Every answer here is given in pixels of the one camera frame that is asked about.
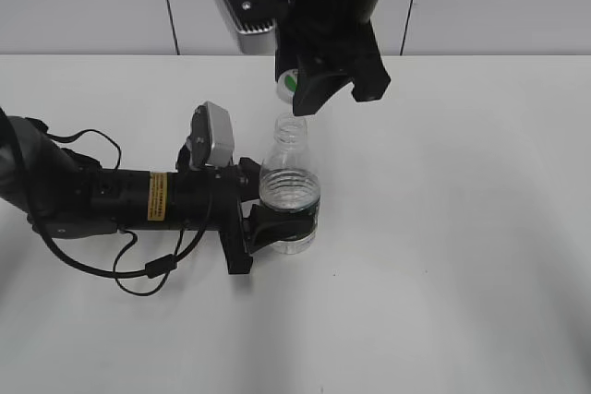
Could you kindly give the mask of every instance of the white tabletop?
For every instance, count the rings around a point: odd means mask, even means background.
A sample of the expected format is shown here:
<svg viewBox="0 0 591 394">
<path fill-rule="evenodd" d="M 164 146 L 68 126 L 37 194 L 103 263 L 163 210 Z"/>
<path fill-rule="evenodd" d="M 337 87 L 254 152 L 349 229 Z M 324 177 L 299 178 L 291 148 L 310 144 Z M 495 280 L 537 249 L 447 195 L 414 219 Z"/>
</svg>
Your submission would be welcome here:
<svg viewBox="0 0 591 394">
<path fill-rule="evenodd" d="M 69 269 L 0 202 L 0 380 L 19 393 L 587 393 L 591 58 L 391 58 L 382 101 L 310 119 L 322 209 L 304 254 L 230 277 L 215 233 L 139 299 Z M 273 61 L 0 57 L 0 103 L 55 134 L 99 128 L 123 167 L 172 171 L 196 106 L 260 160 Z M 104 166 L 95 136 L 79 152 Z M 141 233 L 121 264 L 171 251 Z M 110 267 L 127 241 L 62 242 Z M 148 289 L 153 282 L 138 284 Z"/>
</svg>

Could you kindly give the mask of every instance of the label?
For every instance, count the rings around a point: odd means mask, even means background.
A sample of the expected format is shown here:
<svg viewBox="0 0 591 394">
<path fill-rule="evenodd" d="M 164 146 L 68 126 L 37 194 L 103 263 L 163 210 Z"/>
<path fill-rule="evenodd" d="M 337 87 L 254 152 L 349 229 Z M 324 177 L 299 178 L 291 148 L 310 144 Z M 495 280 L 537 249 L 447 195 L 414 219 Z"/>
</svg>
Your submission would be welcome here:
<svg viewBox="0 0 591 394">
<path fill-rule="evenodd" d="M 168 174 L 150 173 L 150 197 L 148 197 L 148 221 L 164 221 L 168 196 Z"/>
</svg>

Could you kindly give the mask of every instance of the clear plastic bottle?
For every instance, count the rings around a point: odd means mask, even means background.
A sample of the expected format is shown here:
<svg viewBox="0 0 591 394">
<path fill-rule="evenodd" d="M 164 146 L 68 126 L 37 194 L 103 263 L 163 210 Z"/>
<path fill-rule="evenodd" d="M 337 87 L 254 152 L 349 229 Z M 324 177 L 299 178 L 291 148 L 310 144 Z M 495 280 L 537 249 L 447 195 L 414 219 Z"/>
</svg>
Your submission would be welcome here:
<svg viewBox="0 0 591 394">
<path fill-rule="evenodd" d="M 313 211 L 318 217 L 320 183 L 308 146 L 304 117 L 281 114 L 275 123 L 275 144 L 260 170 L 260 200 L 278 212 Z M 276 242 L 275 251 L 297 254 L 308 249 L 316 229 L 304 238 Z"/>
</svg>

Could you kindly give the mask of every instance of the wire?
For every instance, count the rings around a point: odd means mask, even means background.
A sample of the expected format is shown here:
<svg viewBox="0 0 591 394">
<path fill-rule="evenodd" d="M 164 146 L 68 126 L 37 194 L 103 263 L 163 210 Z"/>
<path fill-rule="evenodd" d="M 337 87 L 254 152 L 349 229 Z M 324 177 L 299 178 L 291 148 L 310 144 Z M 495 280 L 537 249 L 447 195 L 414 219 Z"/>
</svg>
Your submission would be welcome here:
<svg viewBox="0 0 591 394">
<path fill-rule="evenodd" d="M 415 0 L 410 0 L 408 4 L 408 13 L 406 14 L 406 24 L 404 25 L 403 42 L 400 45 L 400 55 L 404 55 L 404 48 L 406 47 L 406 36 L 408 36 L 408 27 L 410 26 L 410 17 L 413 15 L 413 6 Z"/>
<path fill-rule="evenodd" d="M 73 136 L 66 136 L 66 137 L 55 136 L 53 134 L 47 133 L 47 137 L 50 138 L 51 140 L 53 140 L 54 142 L 72 143 L 87 133 L 95 133 L 95 134 L 98 134 L 99 136 L 103 136 L 111 143 L 111 145 L 113 145 L 115 147 L 115 149 L 117 150 L 118 157 L 117 157 L 117 163 L 116 163 L 114 169 L 115 169 L 115 171 L 117 171 L 119 169 L 119 166 L 121 165 L 121 154 L 122 154 L 121 147 L 117 144 L 117 142 L 112 140 L 110 137 L 108 137 L 106 134 L 104 134 L 102 131 L 99 131 L 98 129 L 85 129 L 83 131 L 80 131 L 79 133 L 76 133 Z"/>
<path fill-rule="evenodd" d="M 175 257 L 177 257 L 178 251 L 181 249 L 181 244 L 183 244 L 183 237 L 185 235 L 185 230 L 186 230 L 186 228 L 183 227 L 183 228 L 181 228 L 181 230 L 179 232 L 178 242 L 176 242 L 176 248 L 175 248 Z M 133 245 L 135 245 L 138 242 L 138 235 L 137 234 L 135 234 L 131 231 L 127 231 L 127 230 L 122 231 L 122 233 L 130 234 L 132 236 L 132 238 L 131 238 L 131 241 L 127 245 L 125 245 L 121 251 L 119 251 L 119 254 L 117 254 L 117 257 L 115 258 L 115 262 L 113 262 L 113 273 L 114 274 L 116 274 L 117 264 L 119 263 L 119 260 L 121 260 L 121 257 L 127 251 L 129 251 L 129 249 L 131 249 L 131 247 Z M 121 288 L 124 292 L 126 292 L 128 294 L 136 295 L 137 297 L 150 297 L 151 295 L 156 294 L 159 290 L 161 290 L 164 287 L 164 285 L 168 281 L 168 278 L 170 277 L 170 272 L 171 271 L 168 271 L 168 272 L 166 272 L 166 274 L 163 275 L 162 279 L 160 280 L 160 283 L 158 283 L 156 288 L 154 288 L 151 291 L 147 291 L 145 293 L 138 293 L 138 292 L 135 292 L 135 291 L 132 291 L 132 290 L 126 288 L 125 285 L 123 283 L 121 283 L 121 280 L 119 280 L 117 277 L 115 277 L 115 283 L 117 284 L 117 286 L 119 288 Z"/>
<path fill-rule="evenodd" d="M 23 192 L 25 193 L 25 198 L 27 201 L 29 214 L 33 220 L 33 226 L 37 228 L 37 232 L 39 233 L 39 235 L 41 236 L 49 250 L 52 253 L 54 253 L 54 255 L 57 258 L 59 258 L 62 262 L 64 262 L 72 268 L 75 268 L 82 272 L 86 272 L 88 274 L 92 274 L 97 277 L 104 277 L 106 279 L 113 279 L 114 277 L 117 277 L 118 279 L 135 279 L 137 277 L 142 277 L 146 275 L 146 270 L 142 269 L 138 271 L 117 272 L 115 276 L 112 271 L 98 269 L 80 263 L 74 258 L 70 257 L 68 254 L 66 254 L 62 249 L 60 249 L 60 247 L 55 243 L 52 236 L 47 232 L 45 222 L 43 221 L 41 215 L 39 214 L 39 211 L 37 210 L 36 205 L 34 204 L 35 199 L 33 198 L 33 194 L 31 191 L 31 186 L 29 182 L 29 172 L 25 167 L 25 161 L 22 156 L 22 151 L 20 150 L 20 144 L 18 143 L 17 133 L 15 132 L 14 127 L 10 123 L 10 119 L 8 119 L 8 116 L 1 107 L 0 132 L 4 132 L 6 142 L 8 143 L 10 150 L 12 151 L 12 156 L 14 158 L 16 169 L 18 172 L 18 178 L 20 178 L 21 186 Z"/>
<path fill-rule="evenodd" d="M 193 240 L 191 240 L 191 242 L 187 245 L 187 247 L 183 250 L 182 253 L 180 253 L 178 256 L 176 256 L 176 263 L 180 262 L 185 257 L 187 257 L 189 254 L 191 254 L 191 252 L 195 249 L 197 244 L 203 238 L 203 234 L 207 230 L 207 225 L 210 224 L 212 207 L 213 207 L 213 196 L 211 195 L 211 187 L 210 187 L 210 198 L 209 198 L 209 203 L 207 205 L 207 212 L 205 214 L 205 219 L 203 220 L 203 223 L 201 224 L 201 226 L 199 227 L 199 230 L 195 234 L 195 237 L 193 237 Z"/>
</svg>

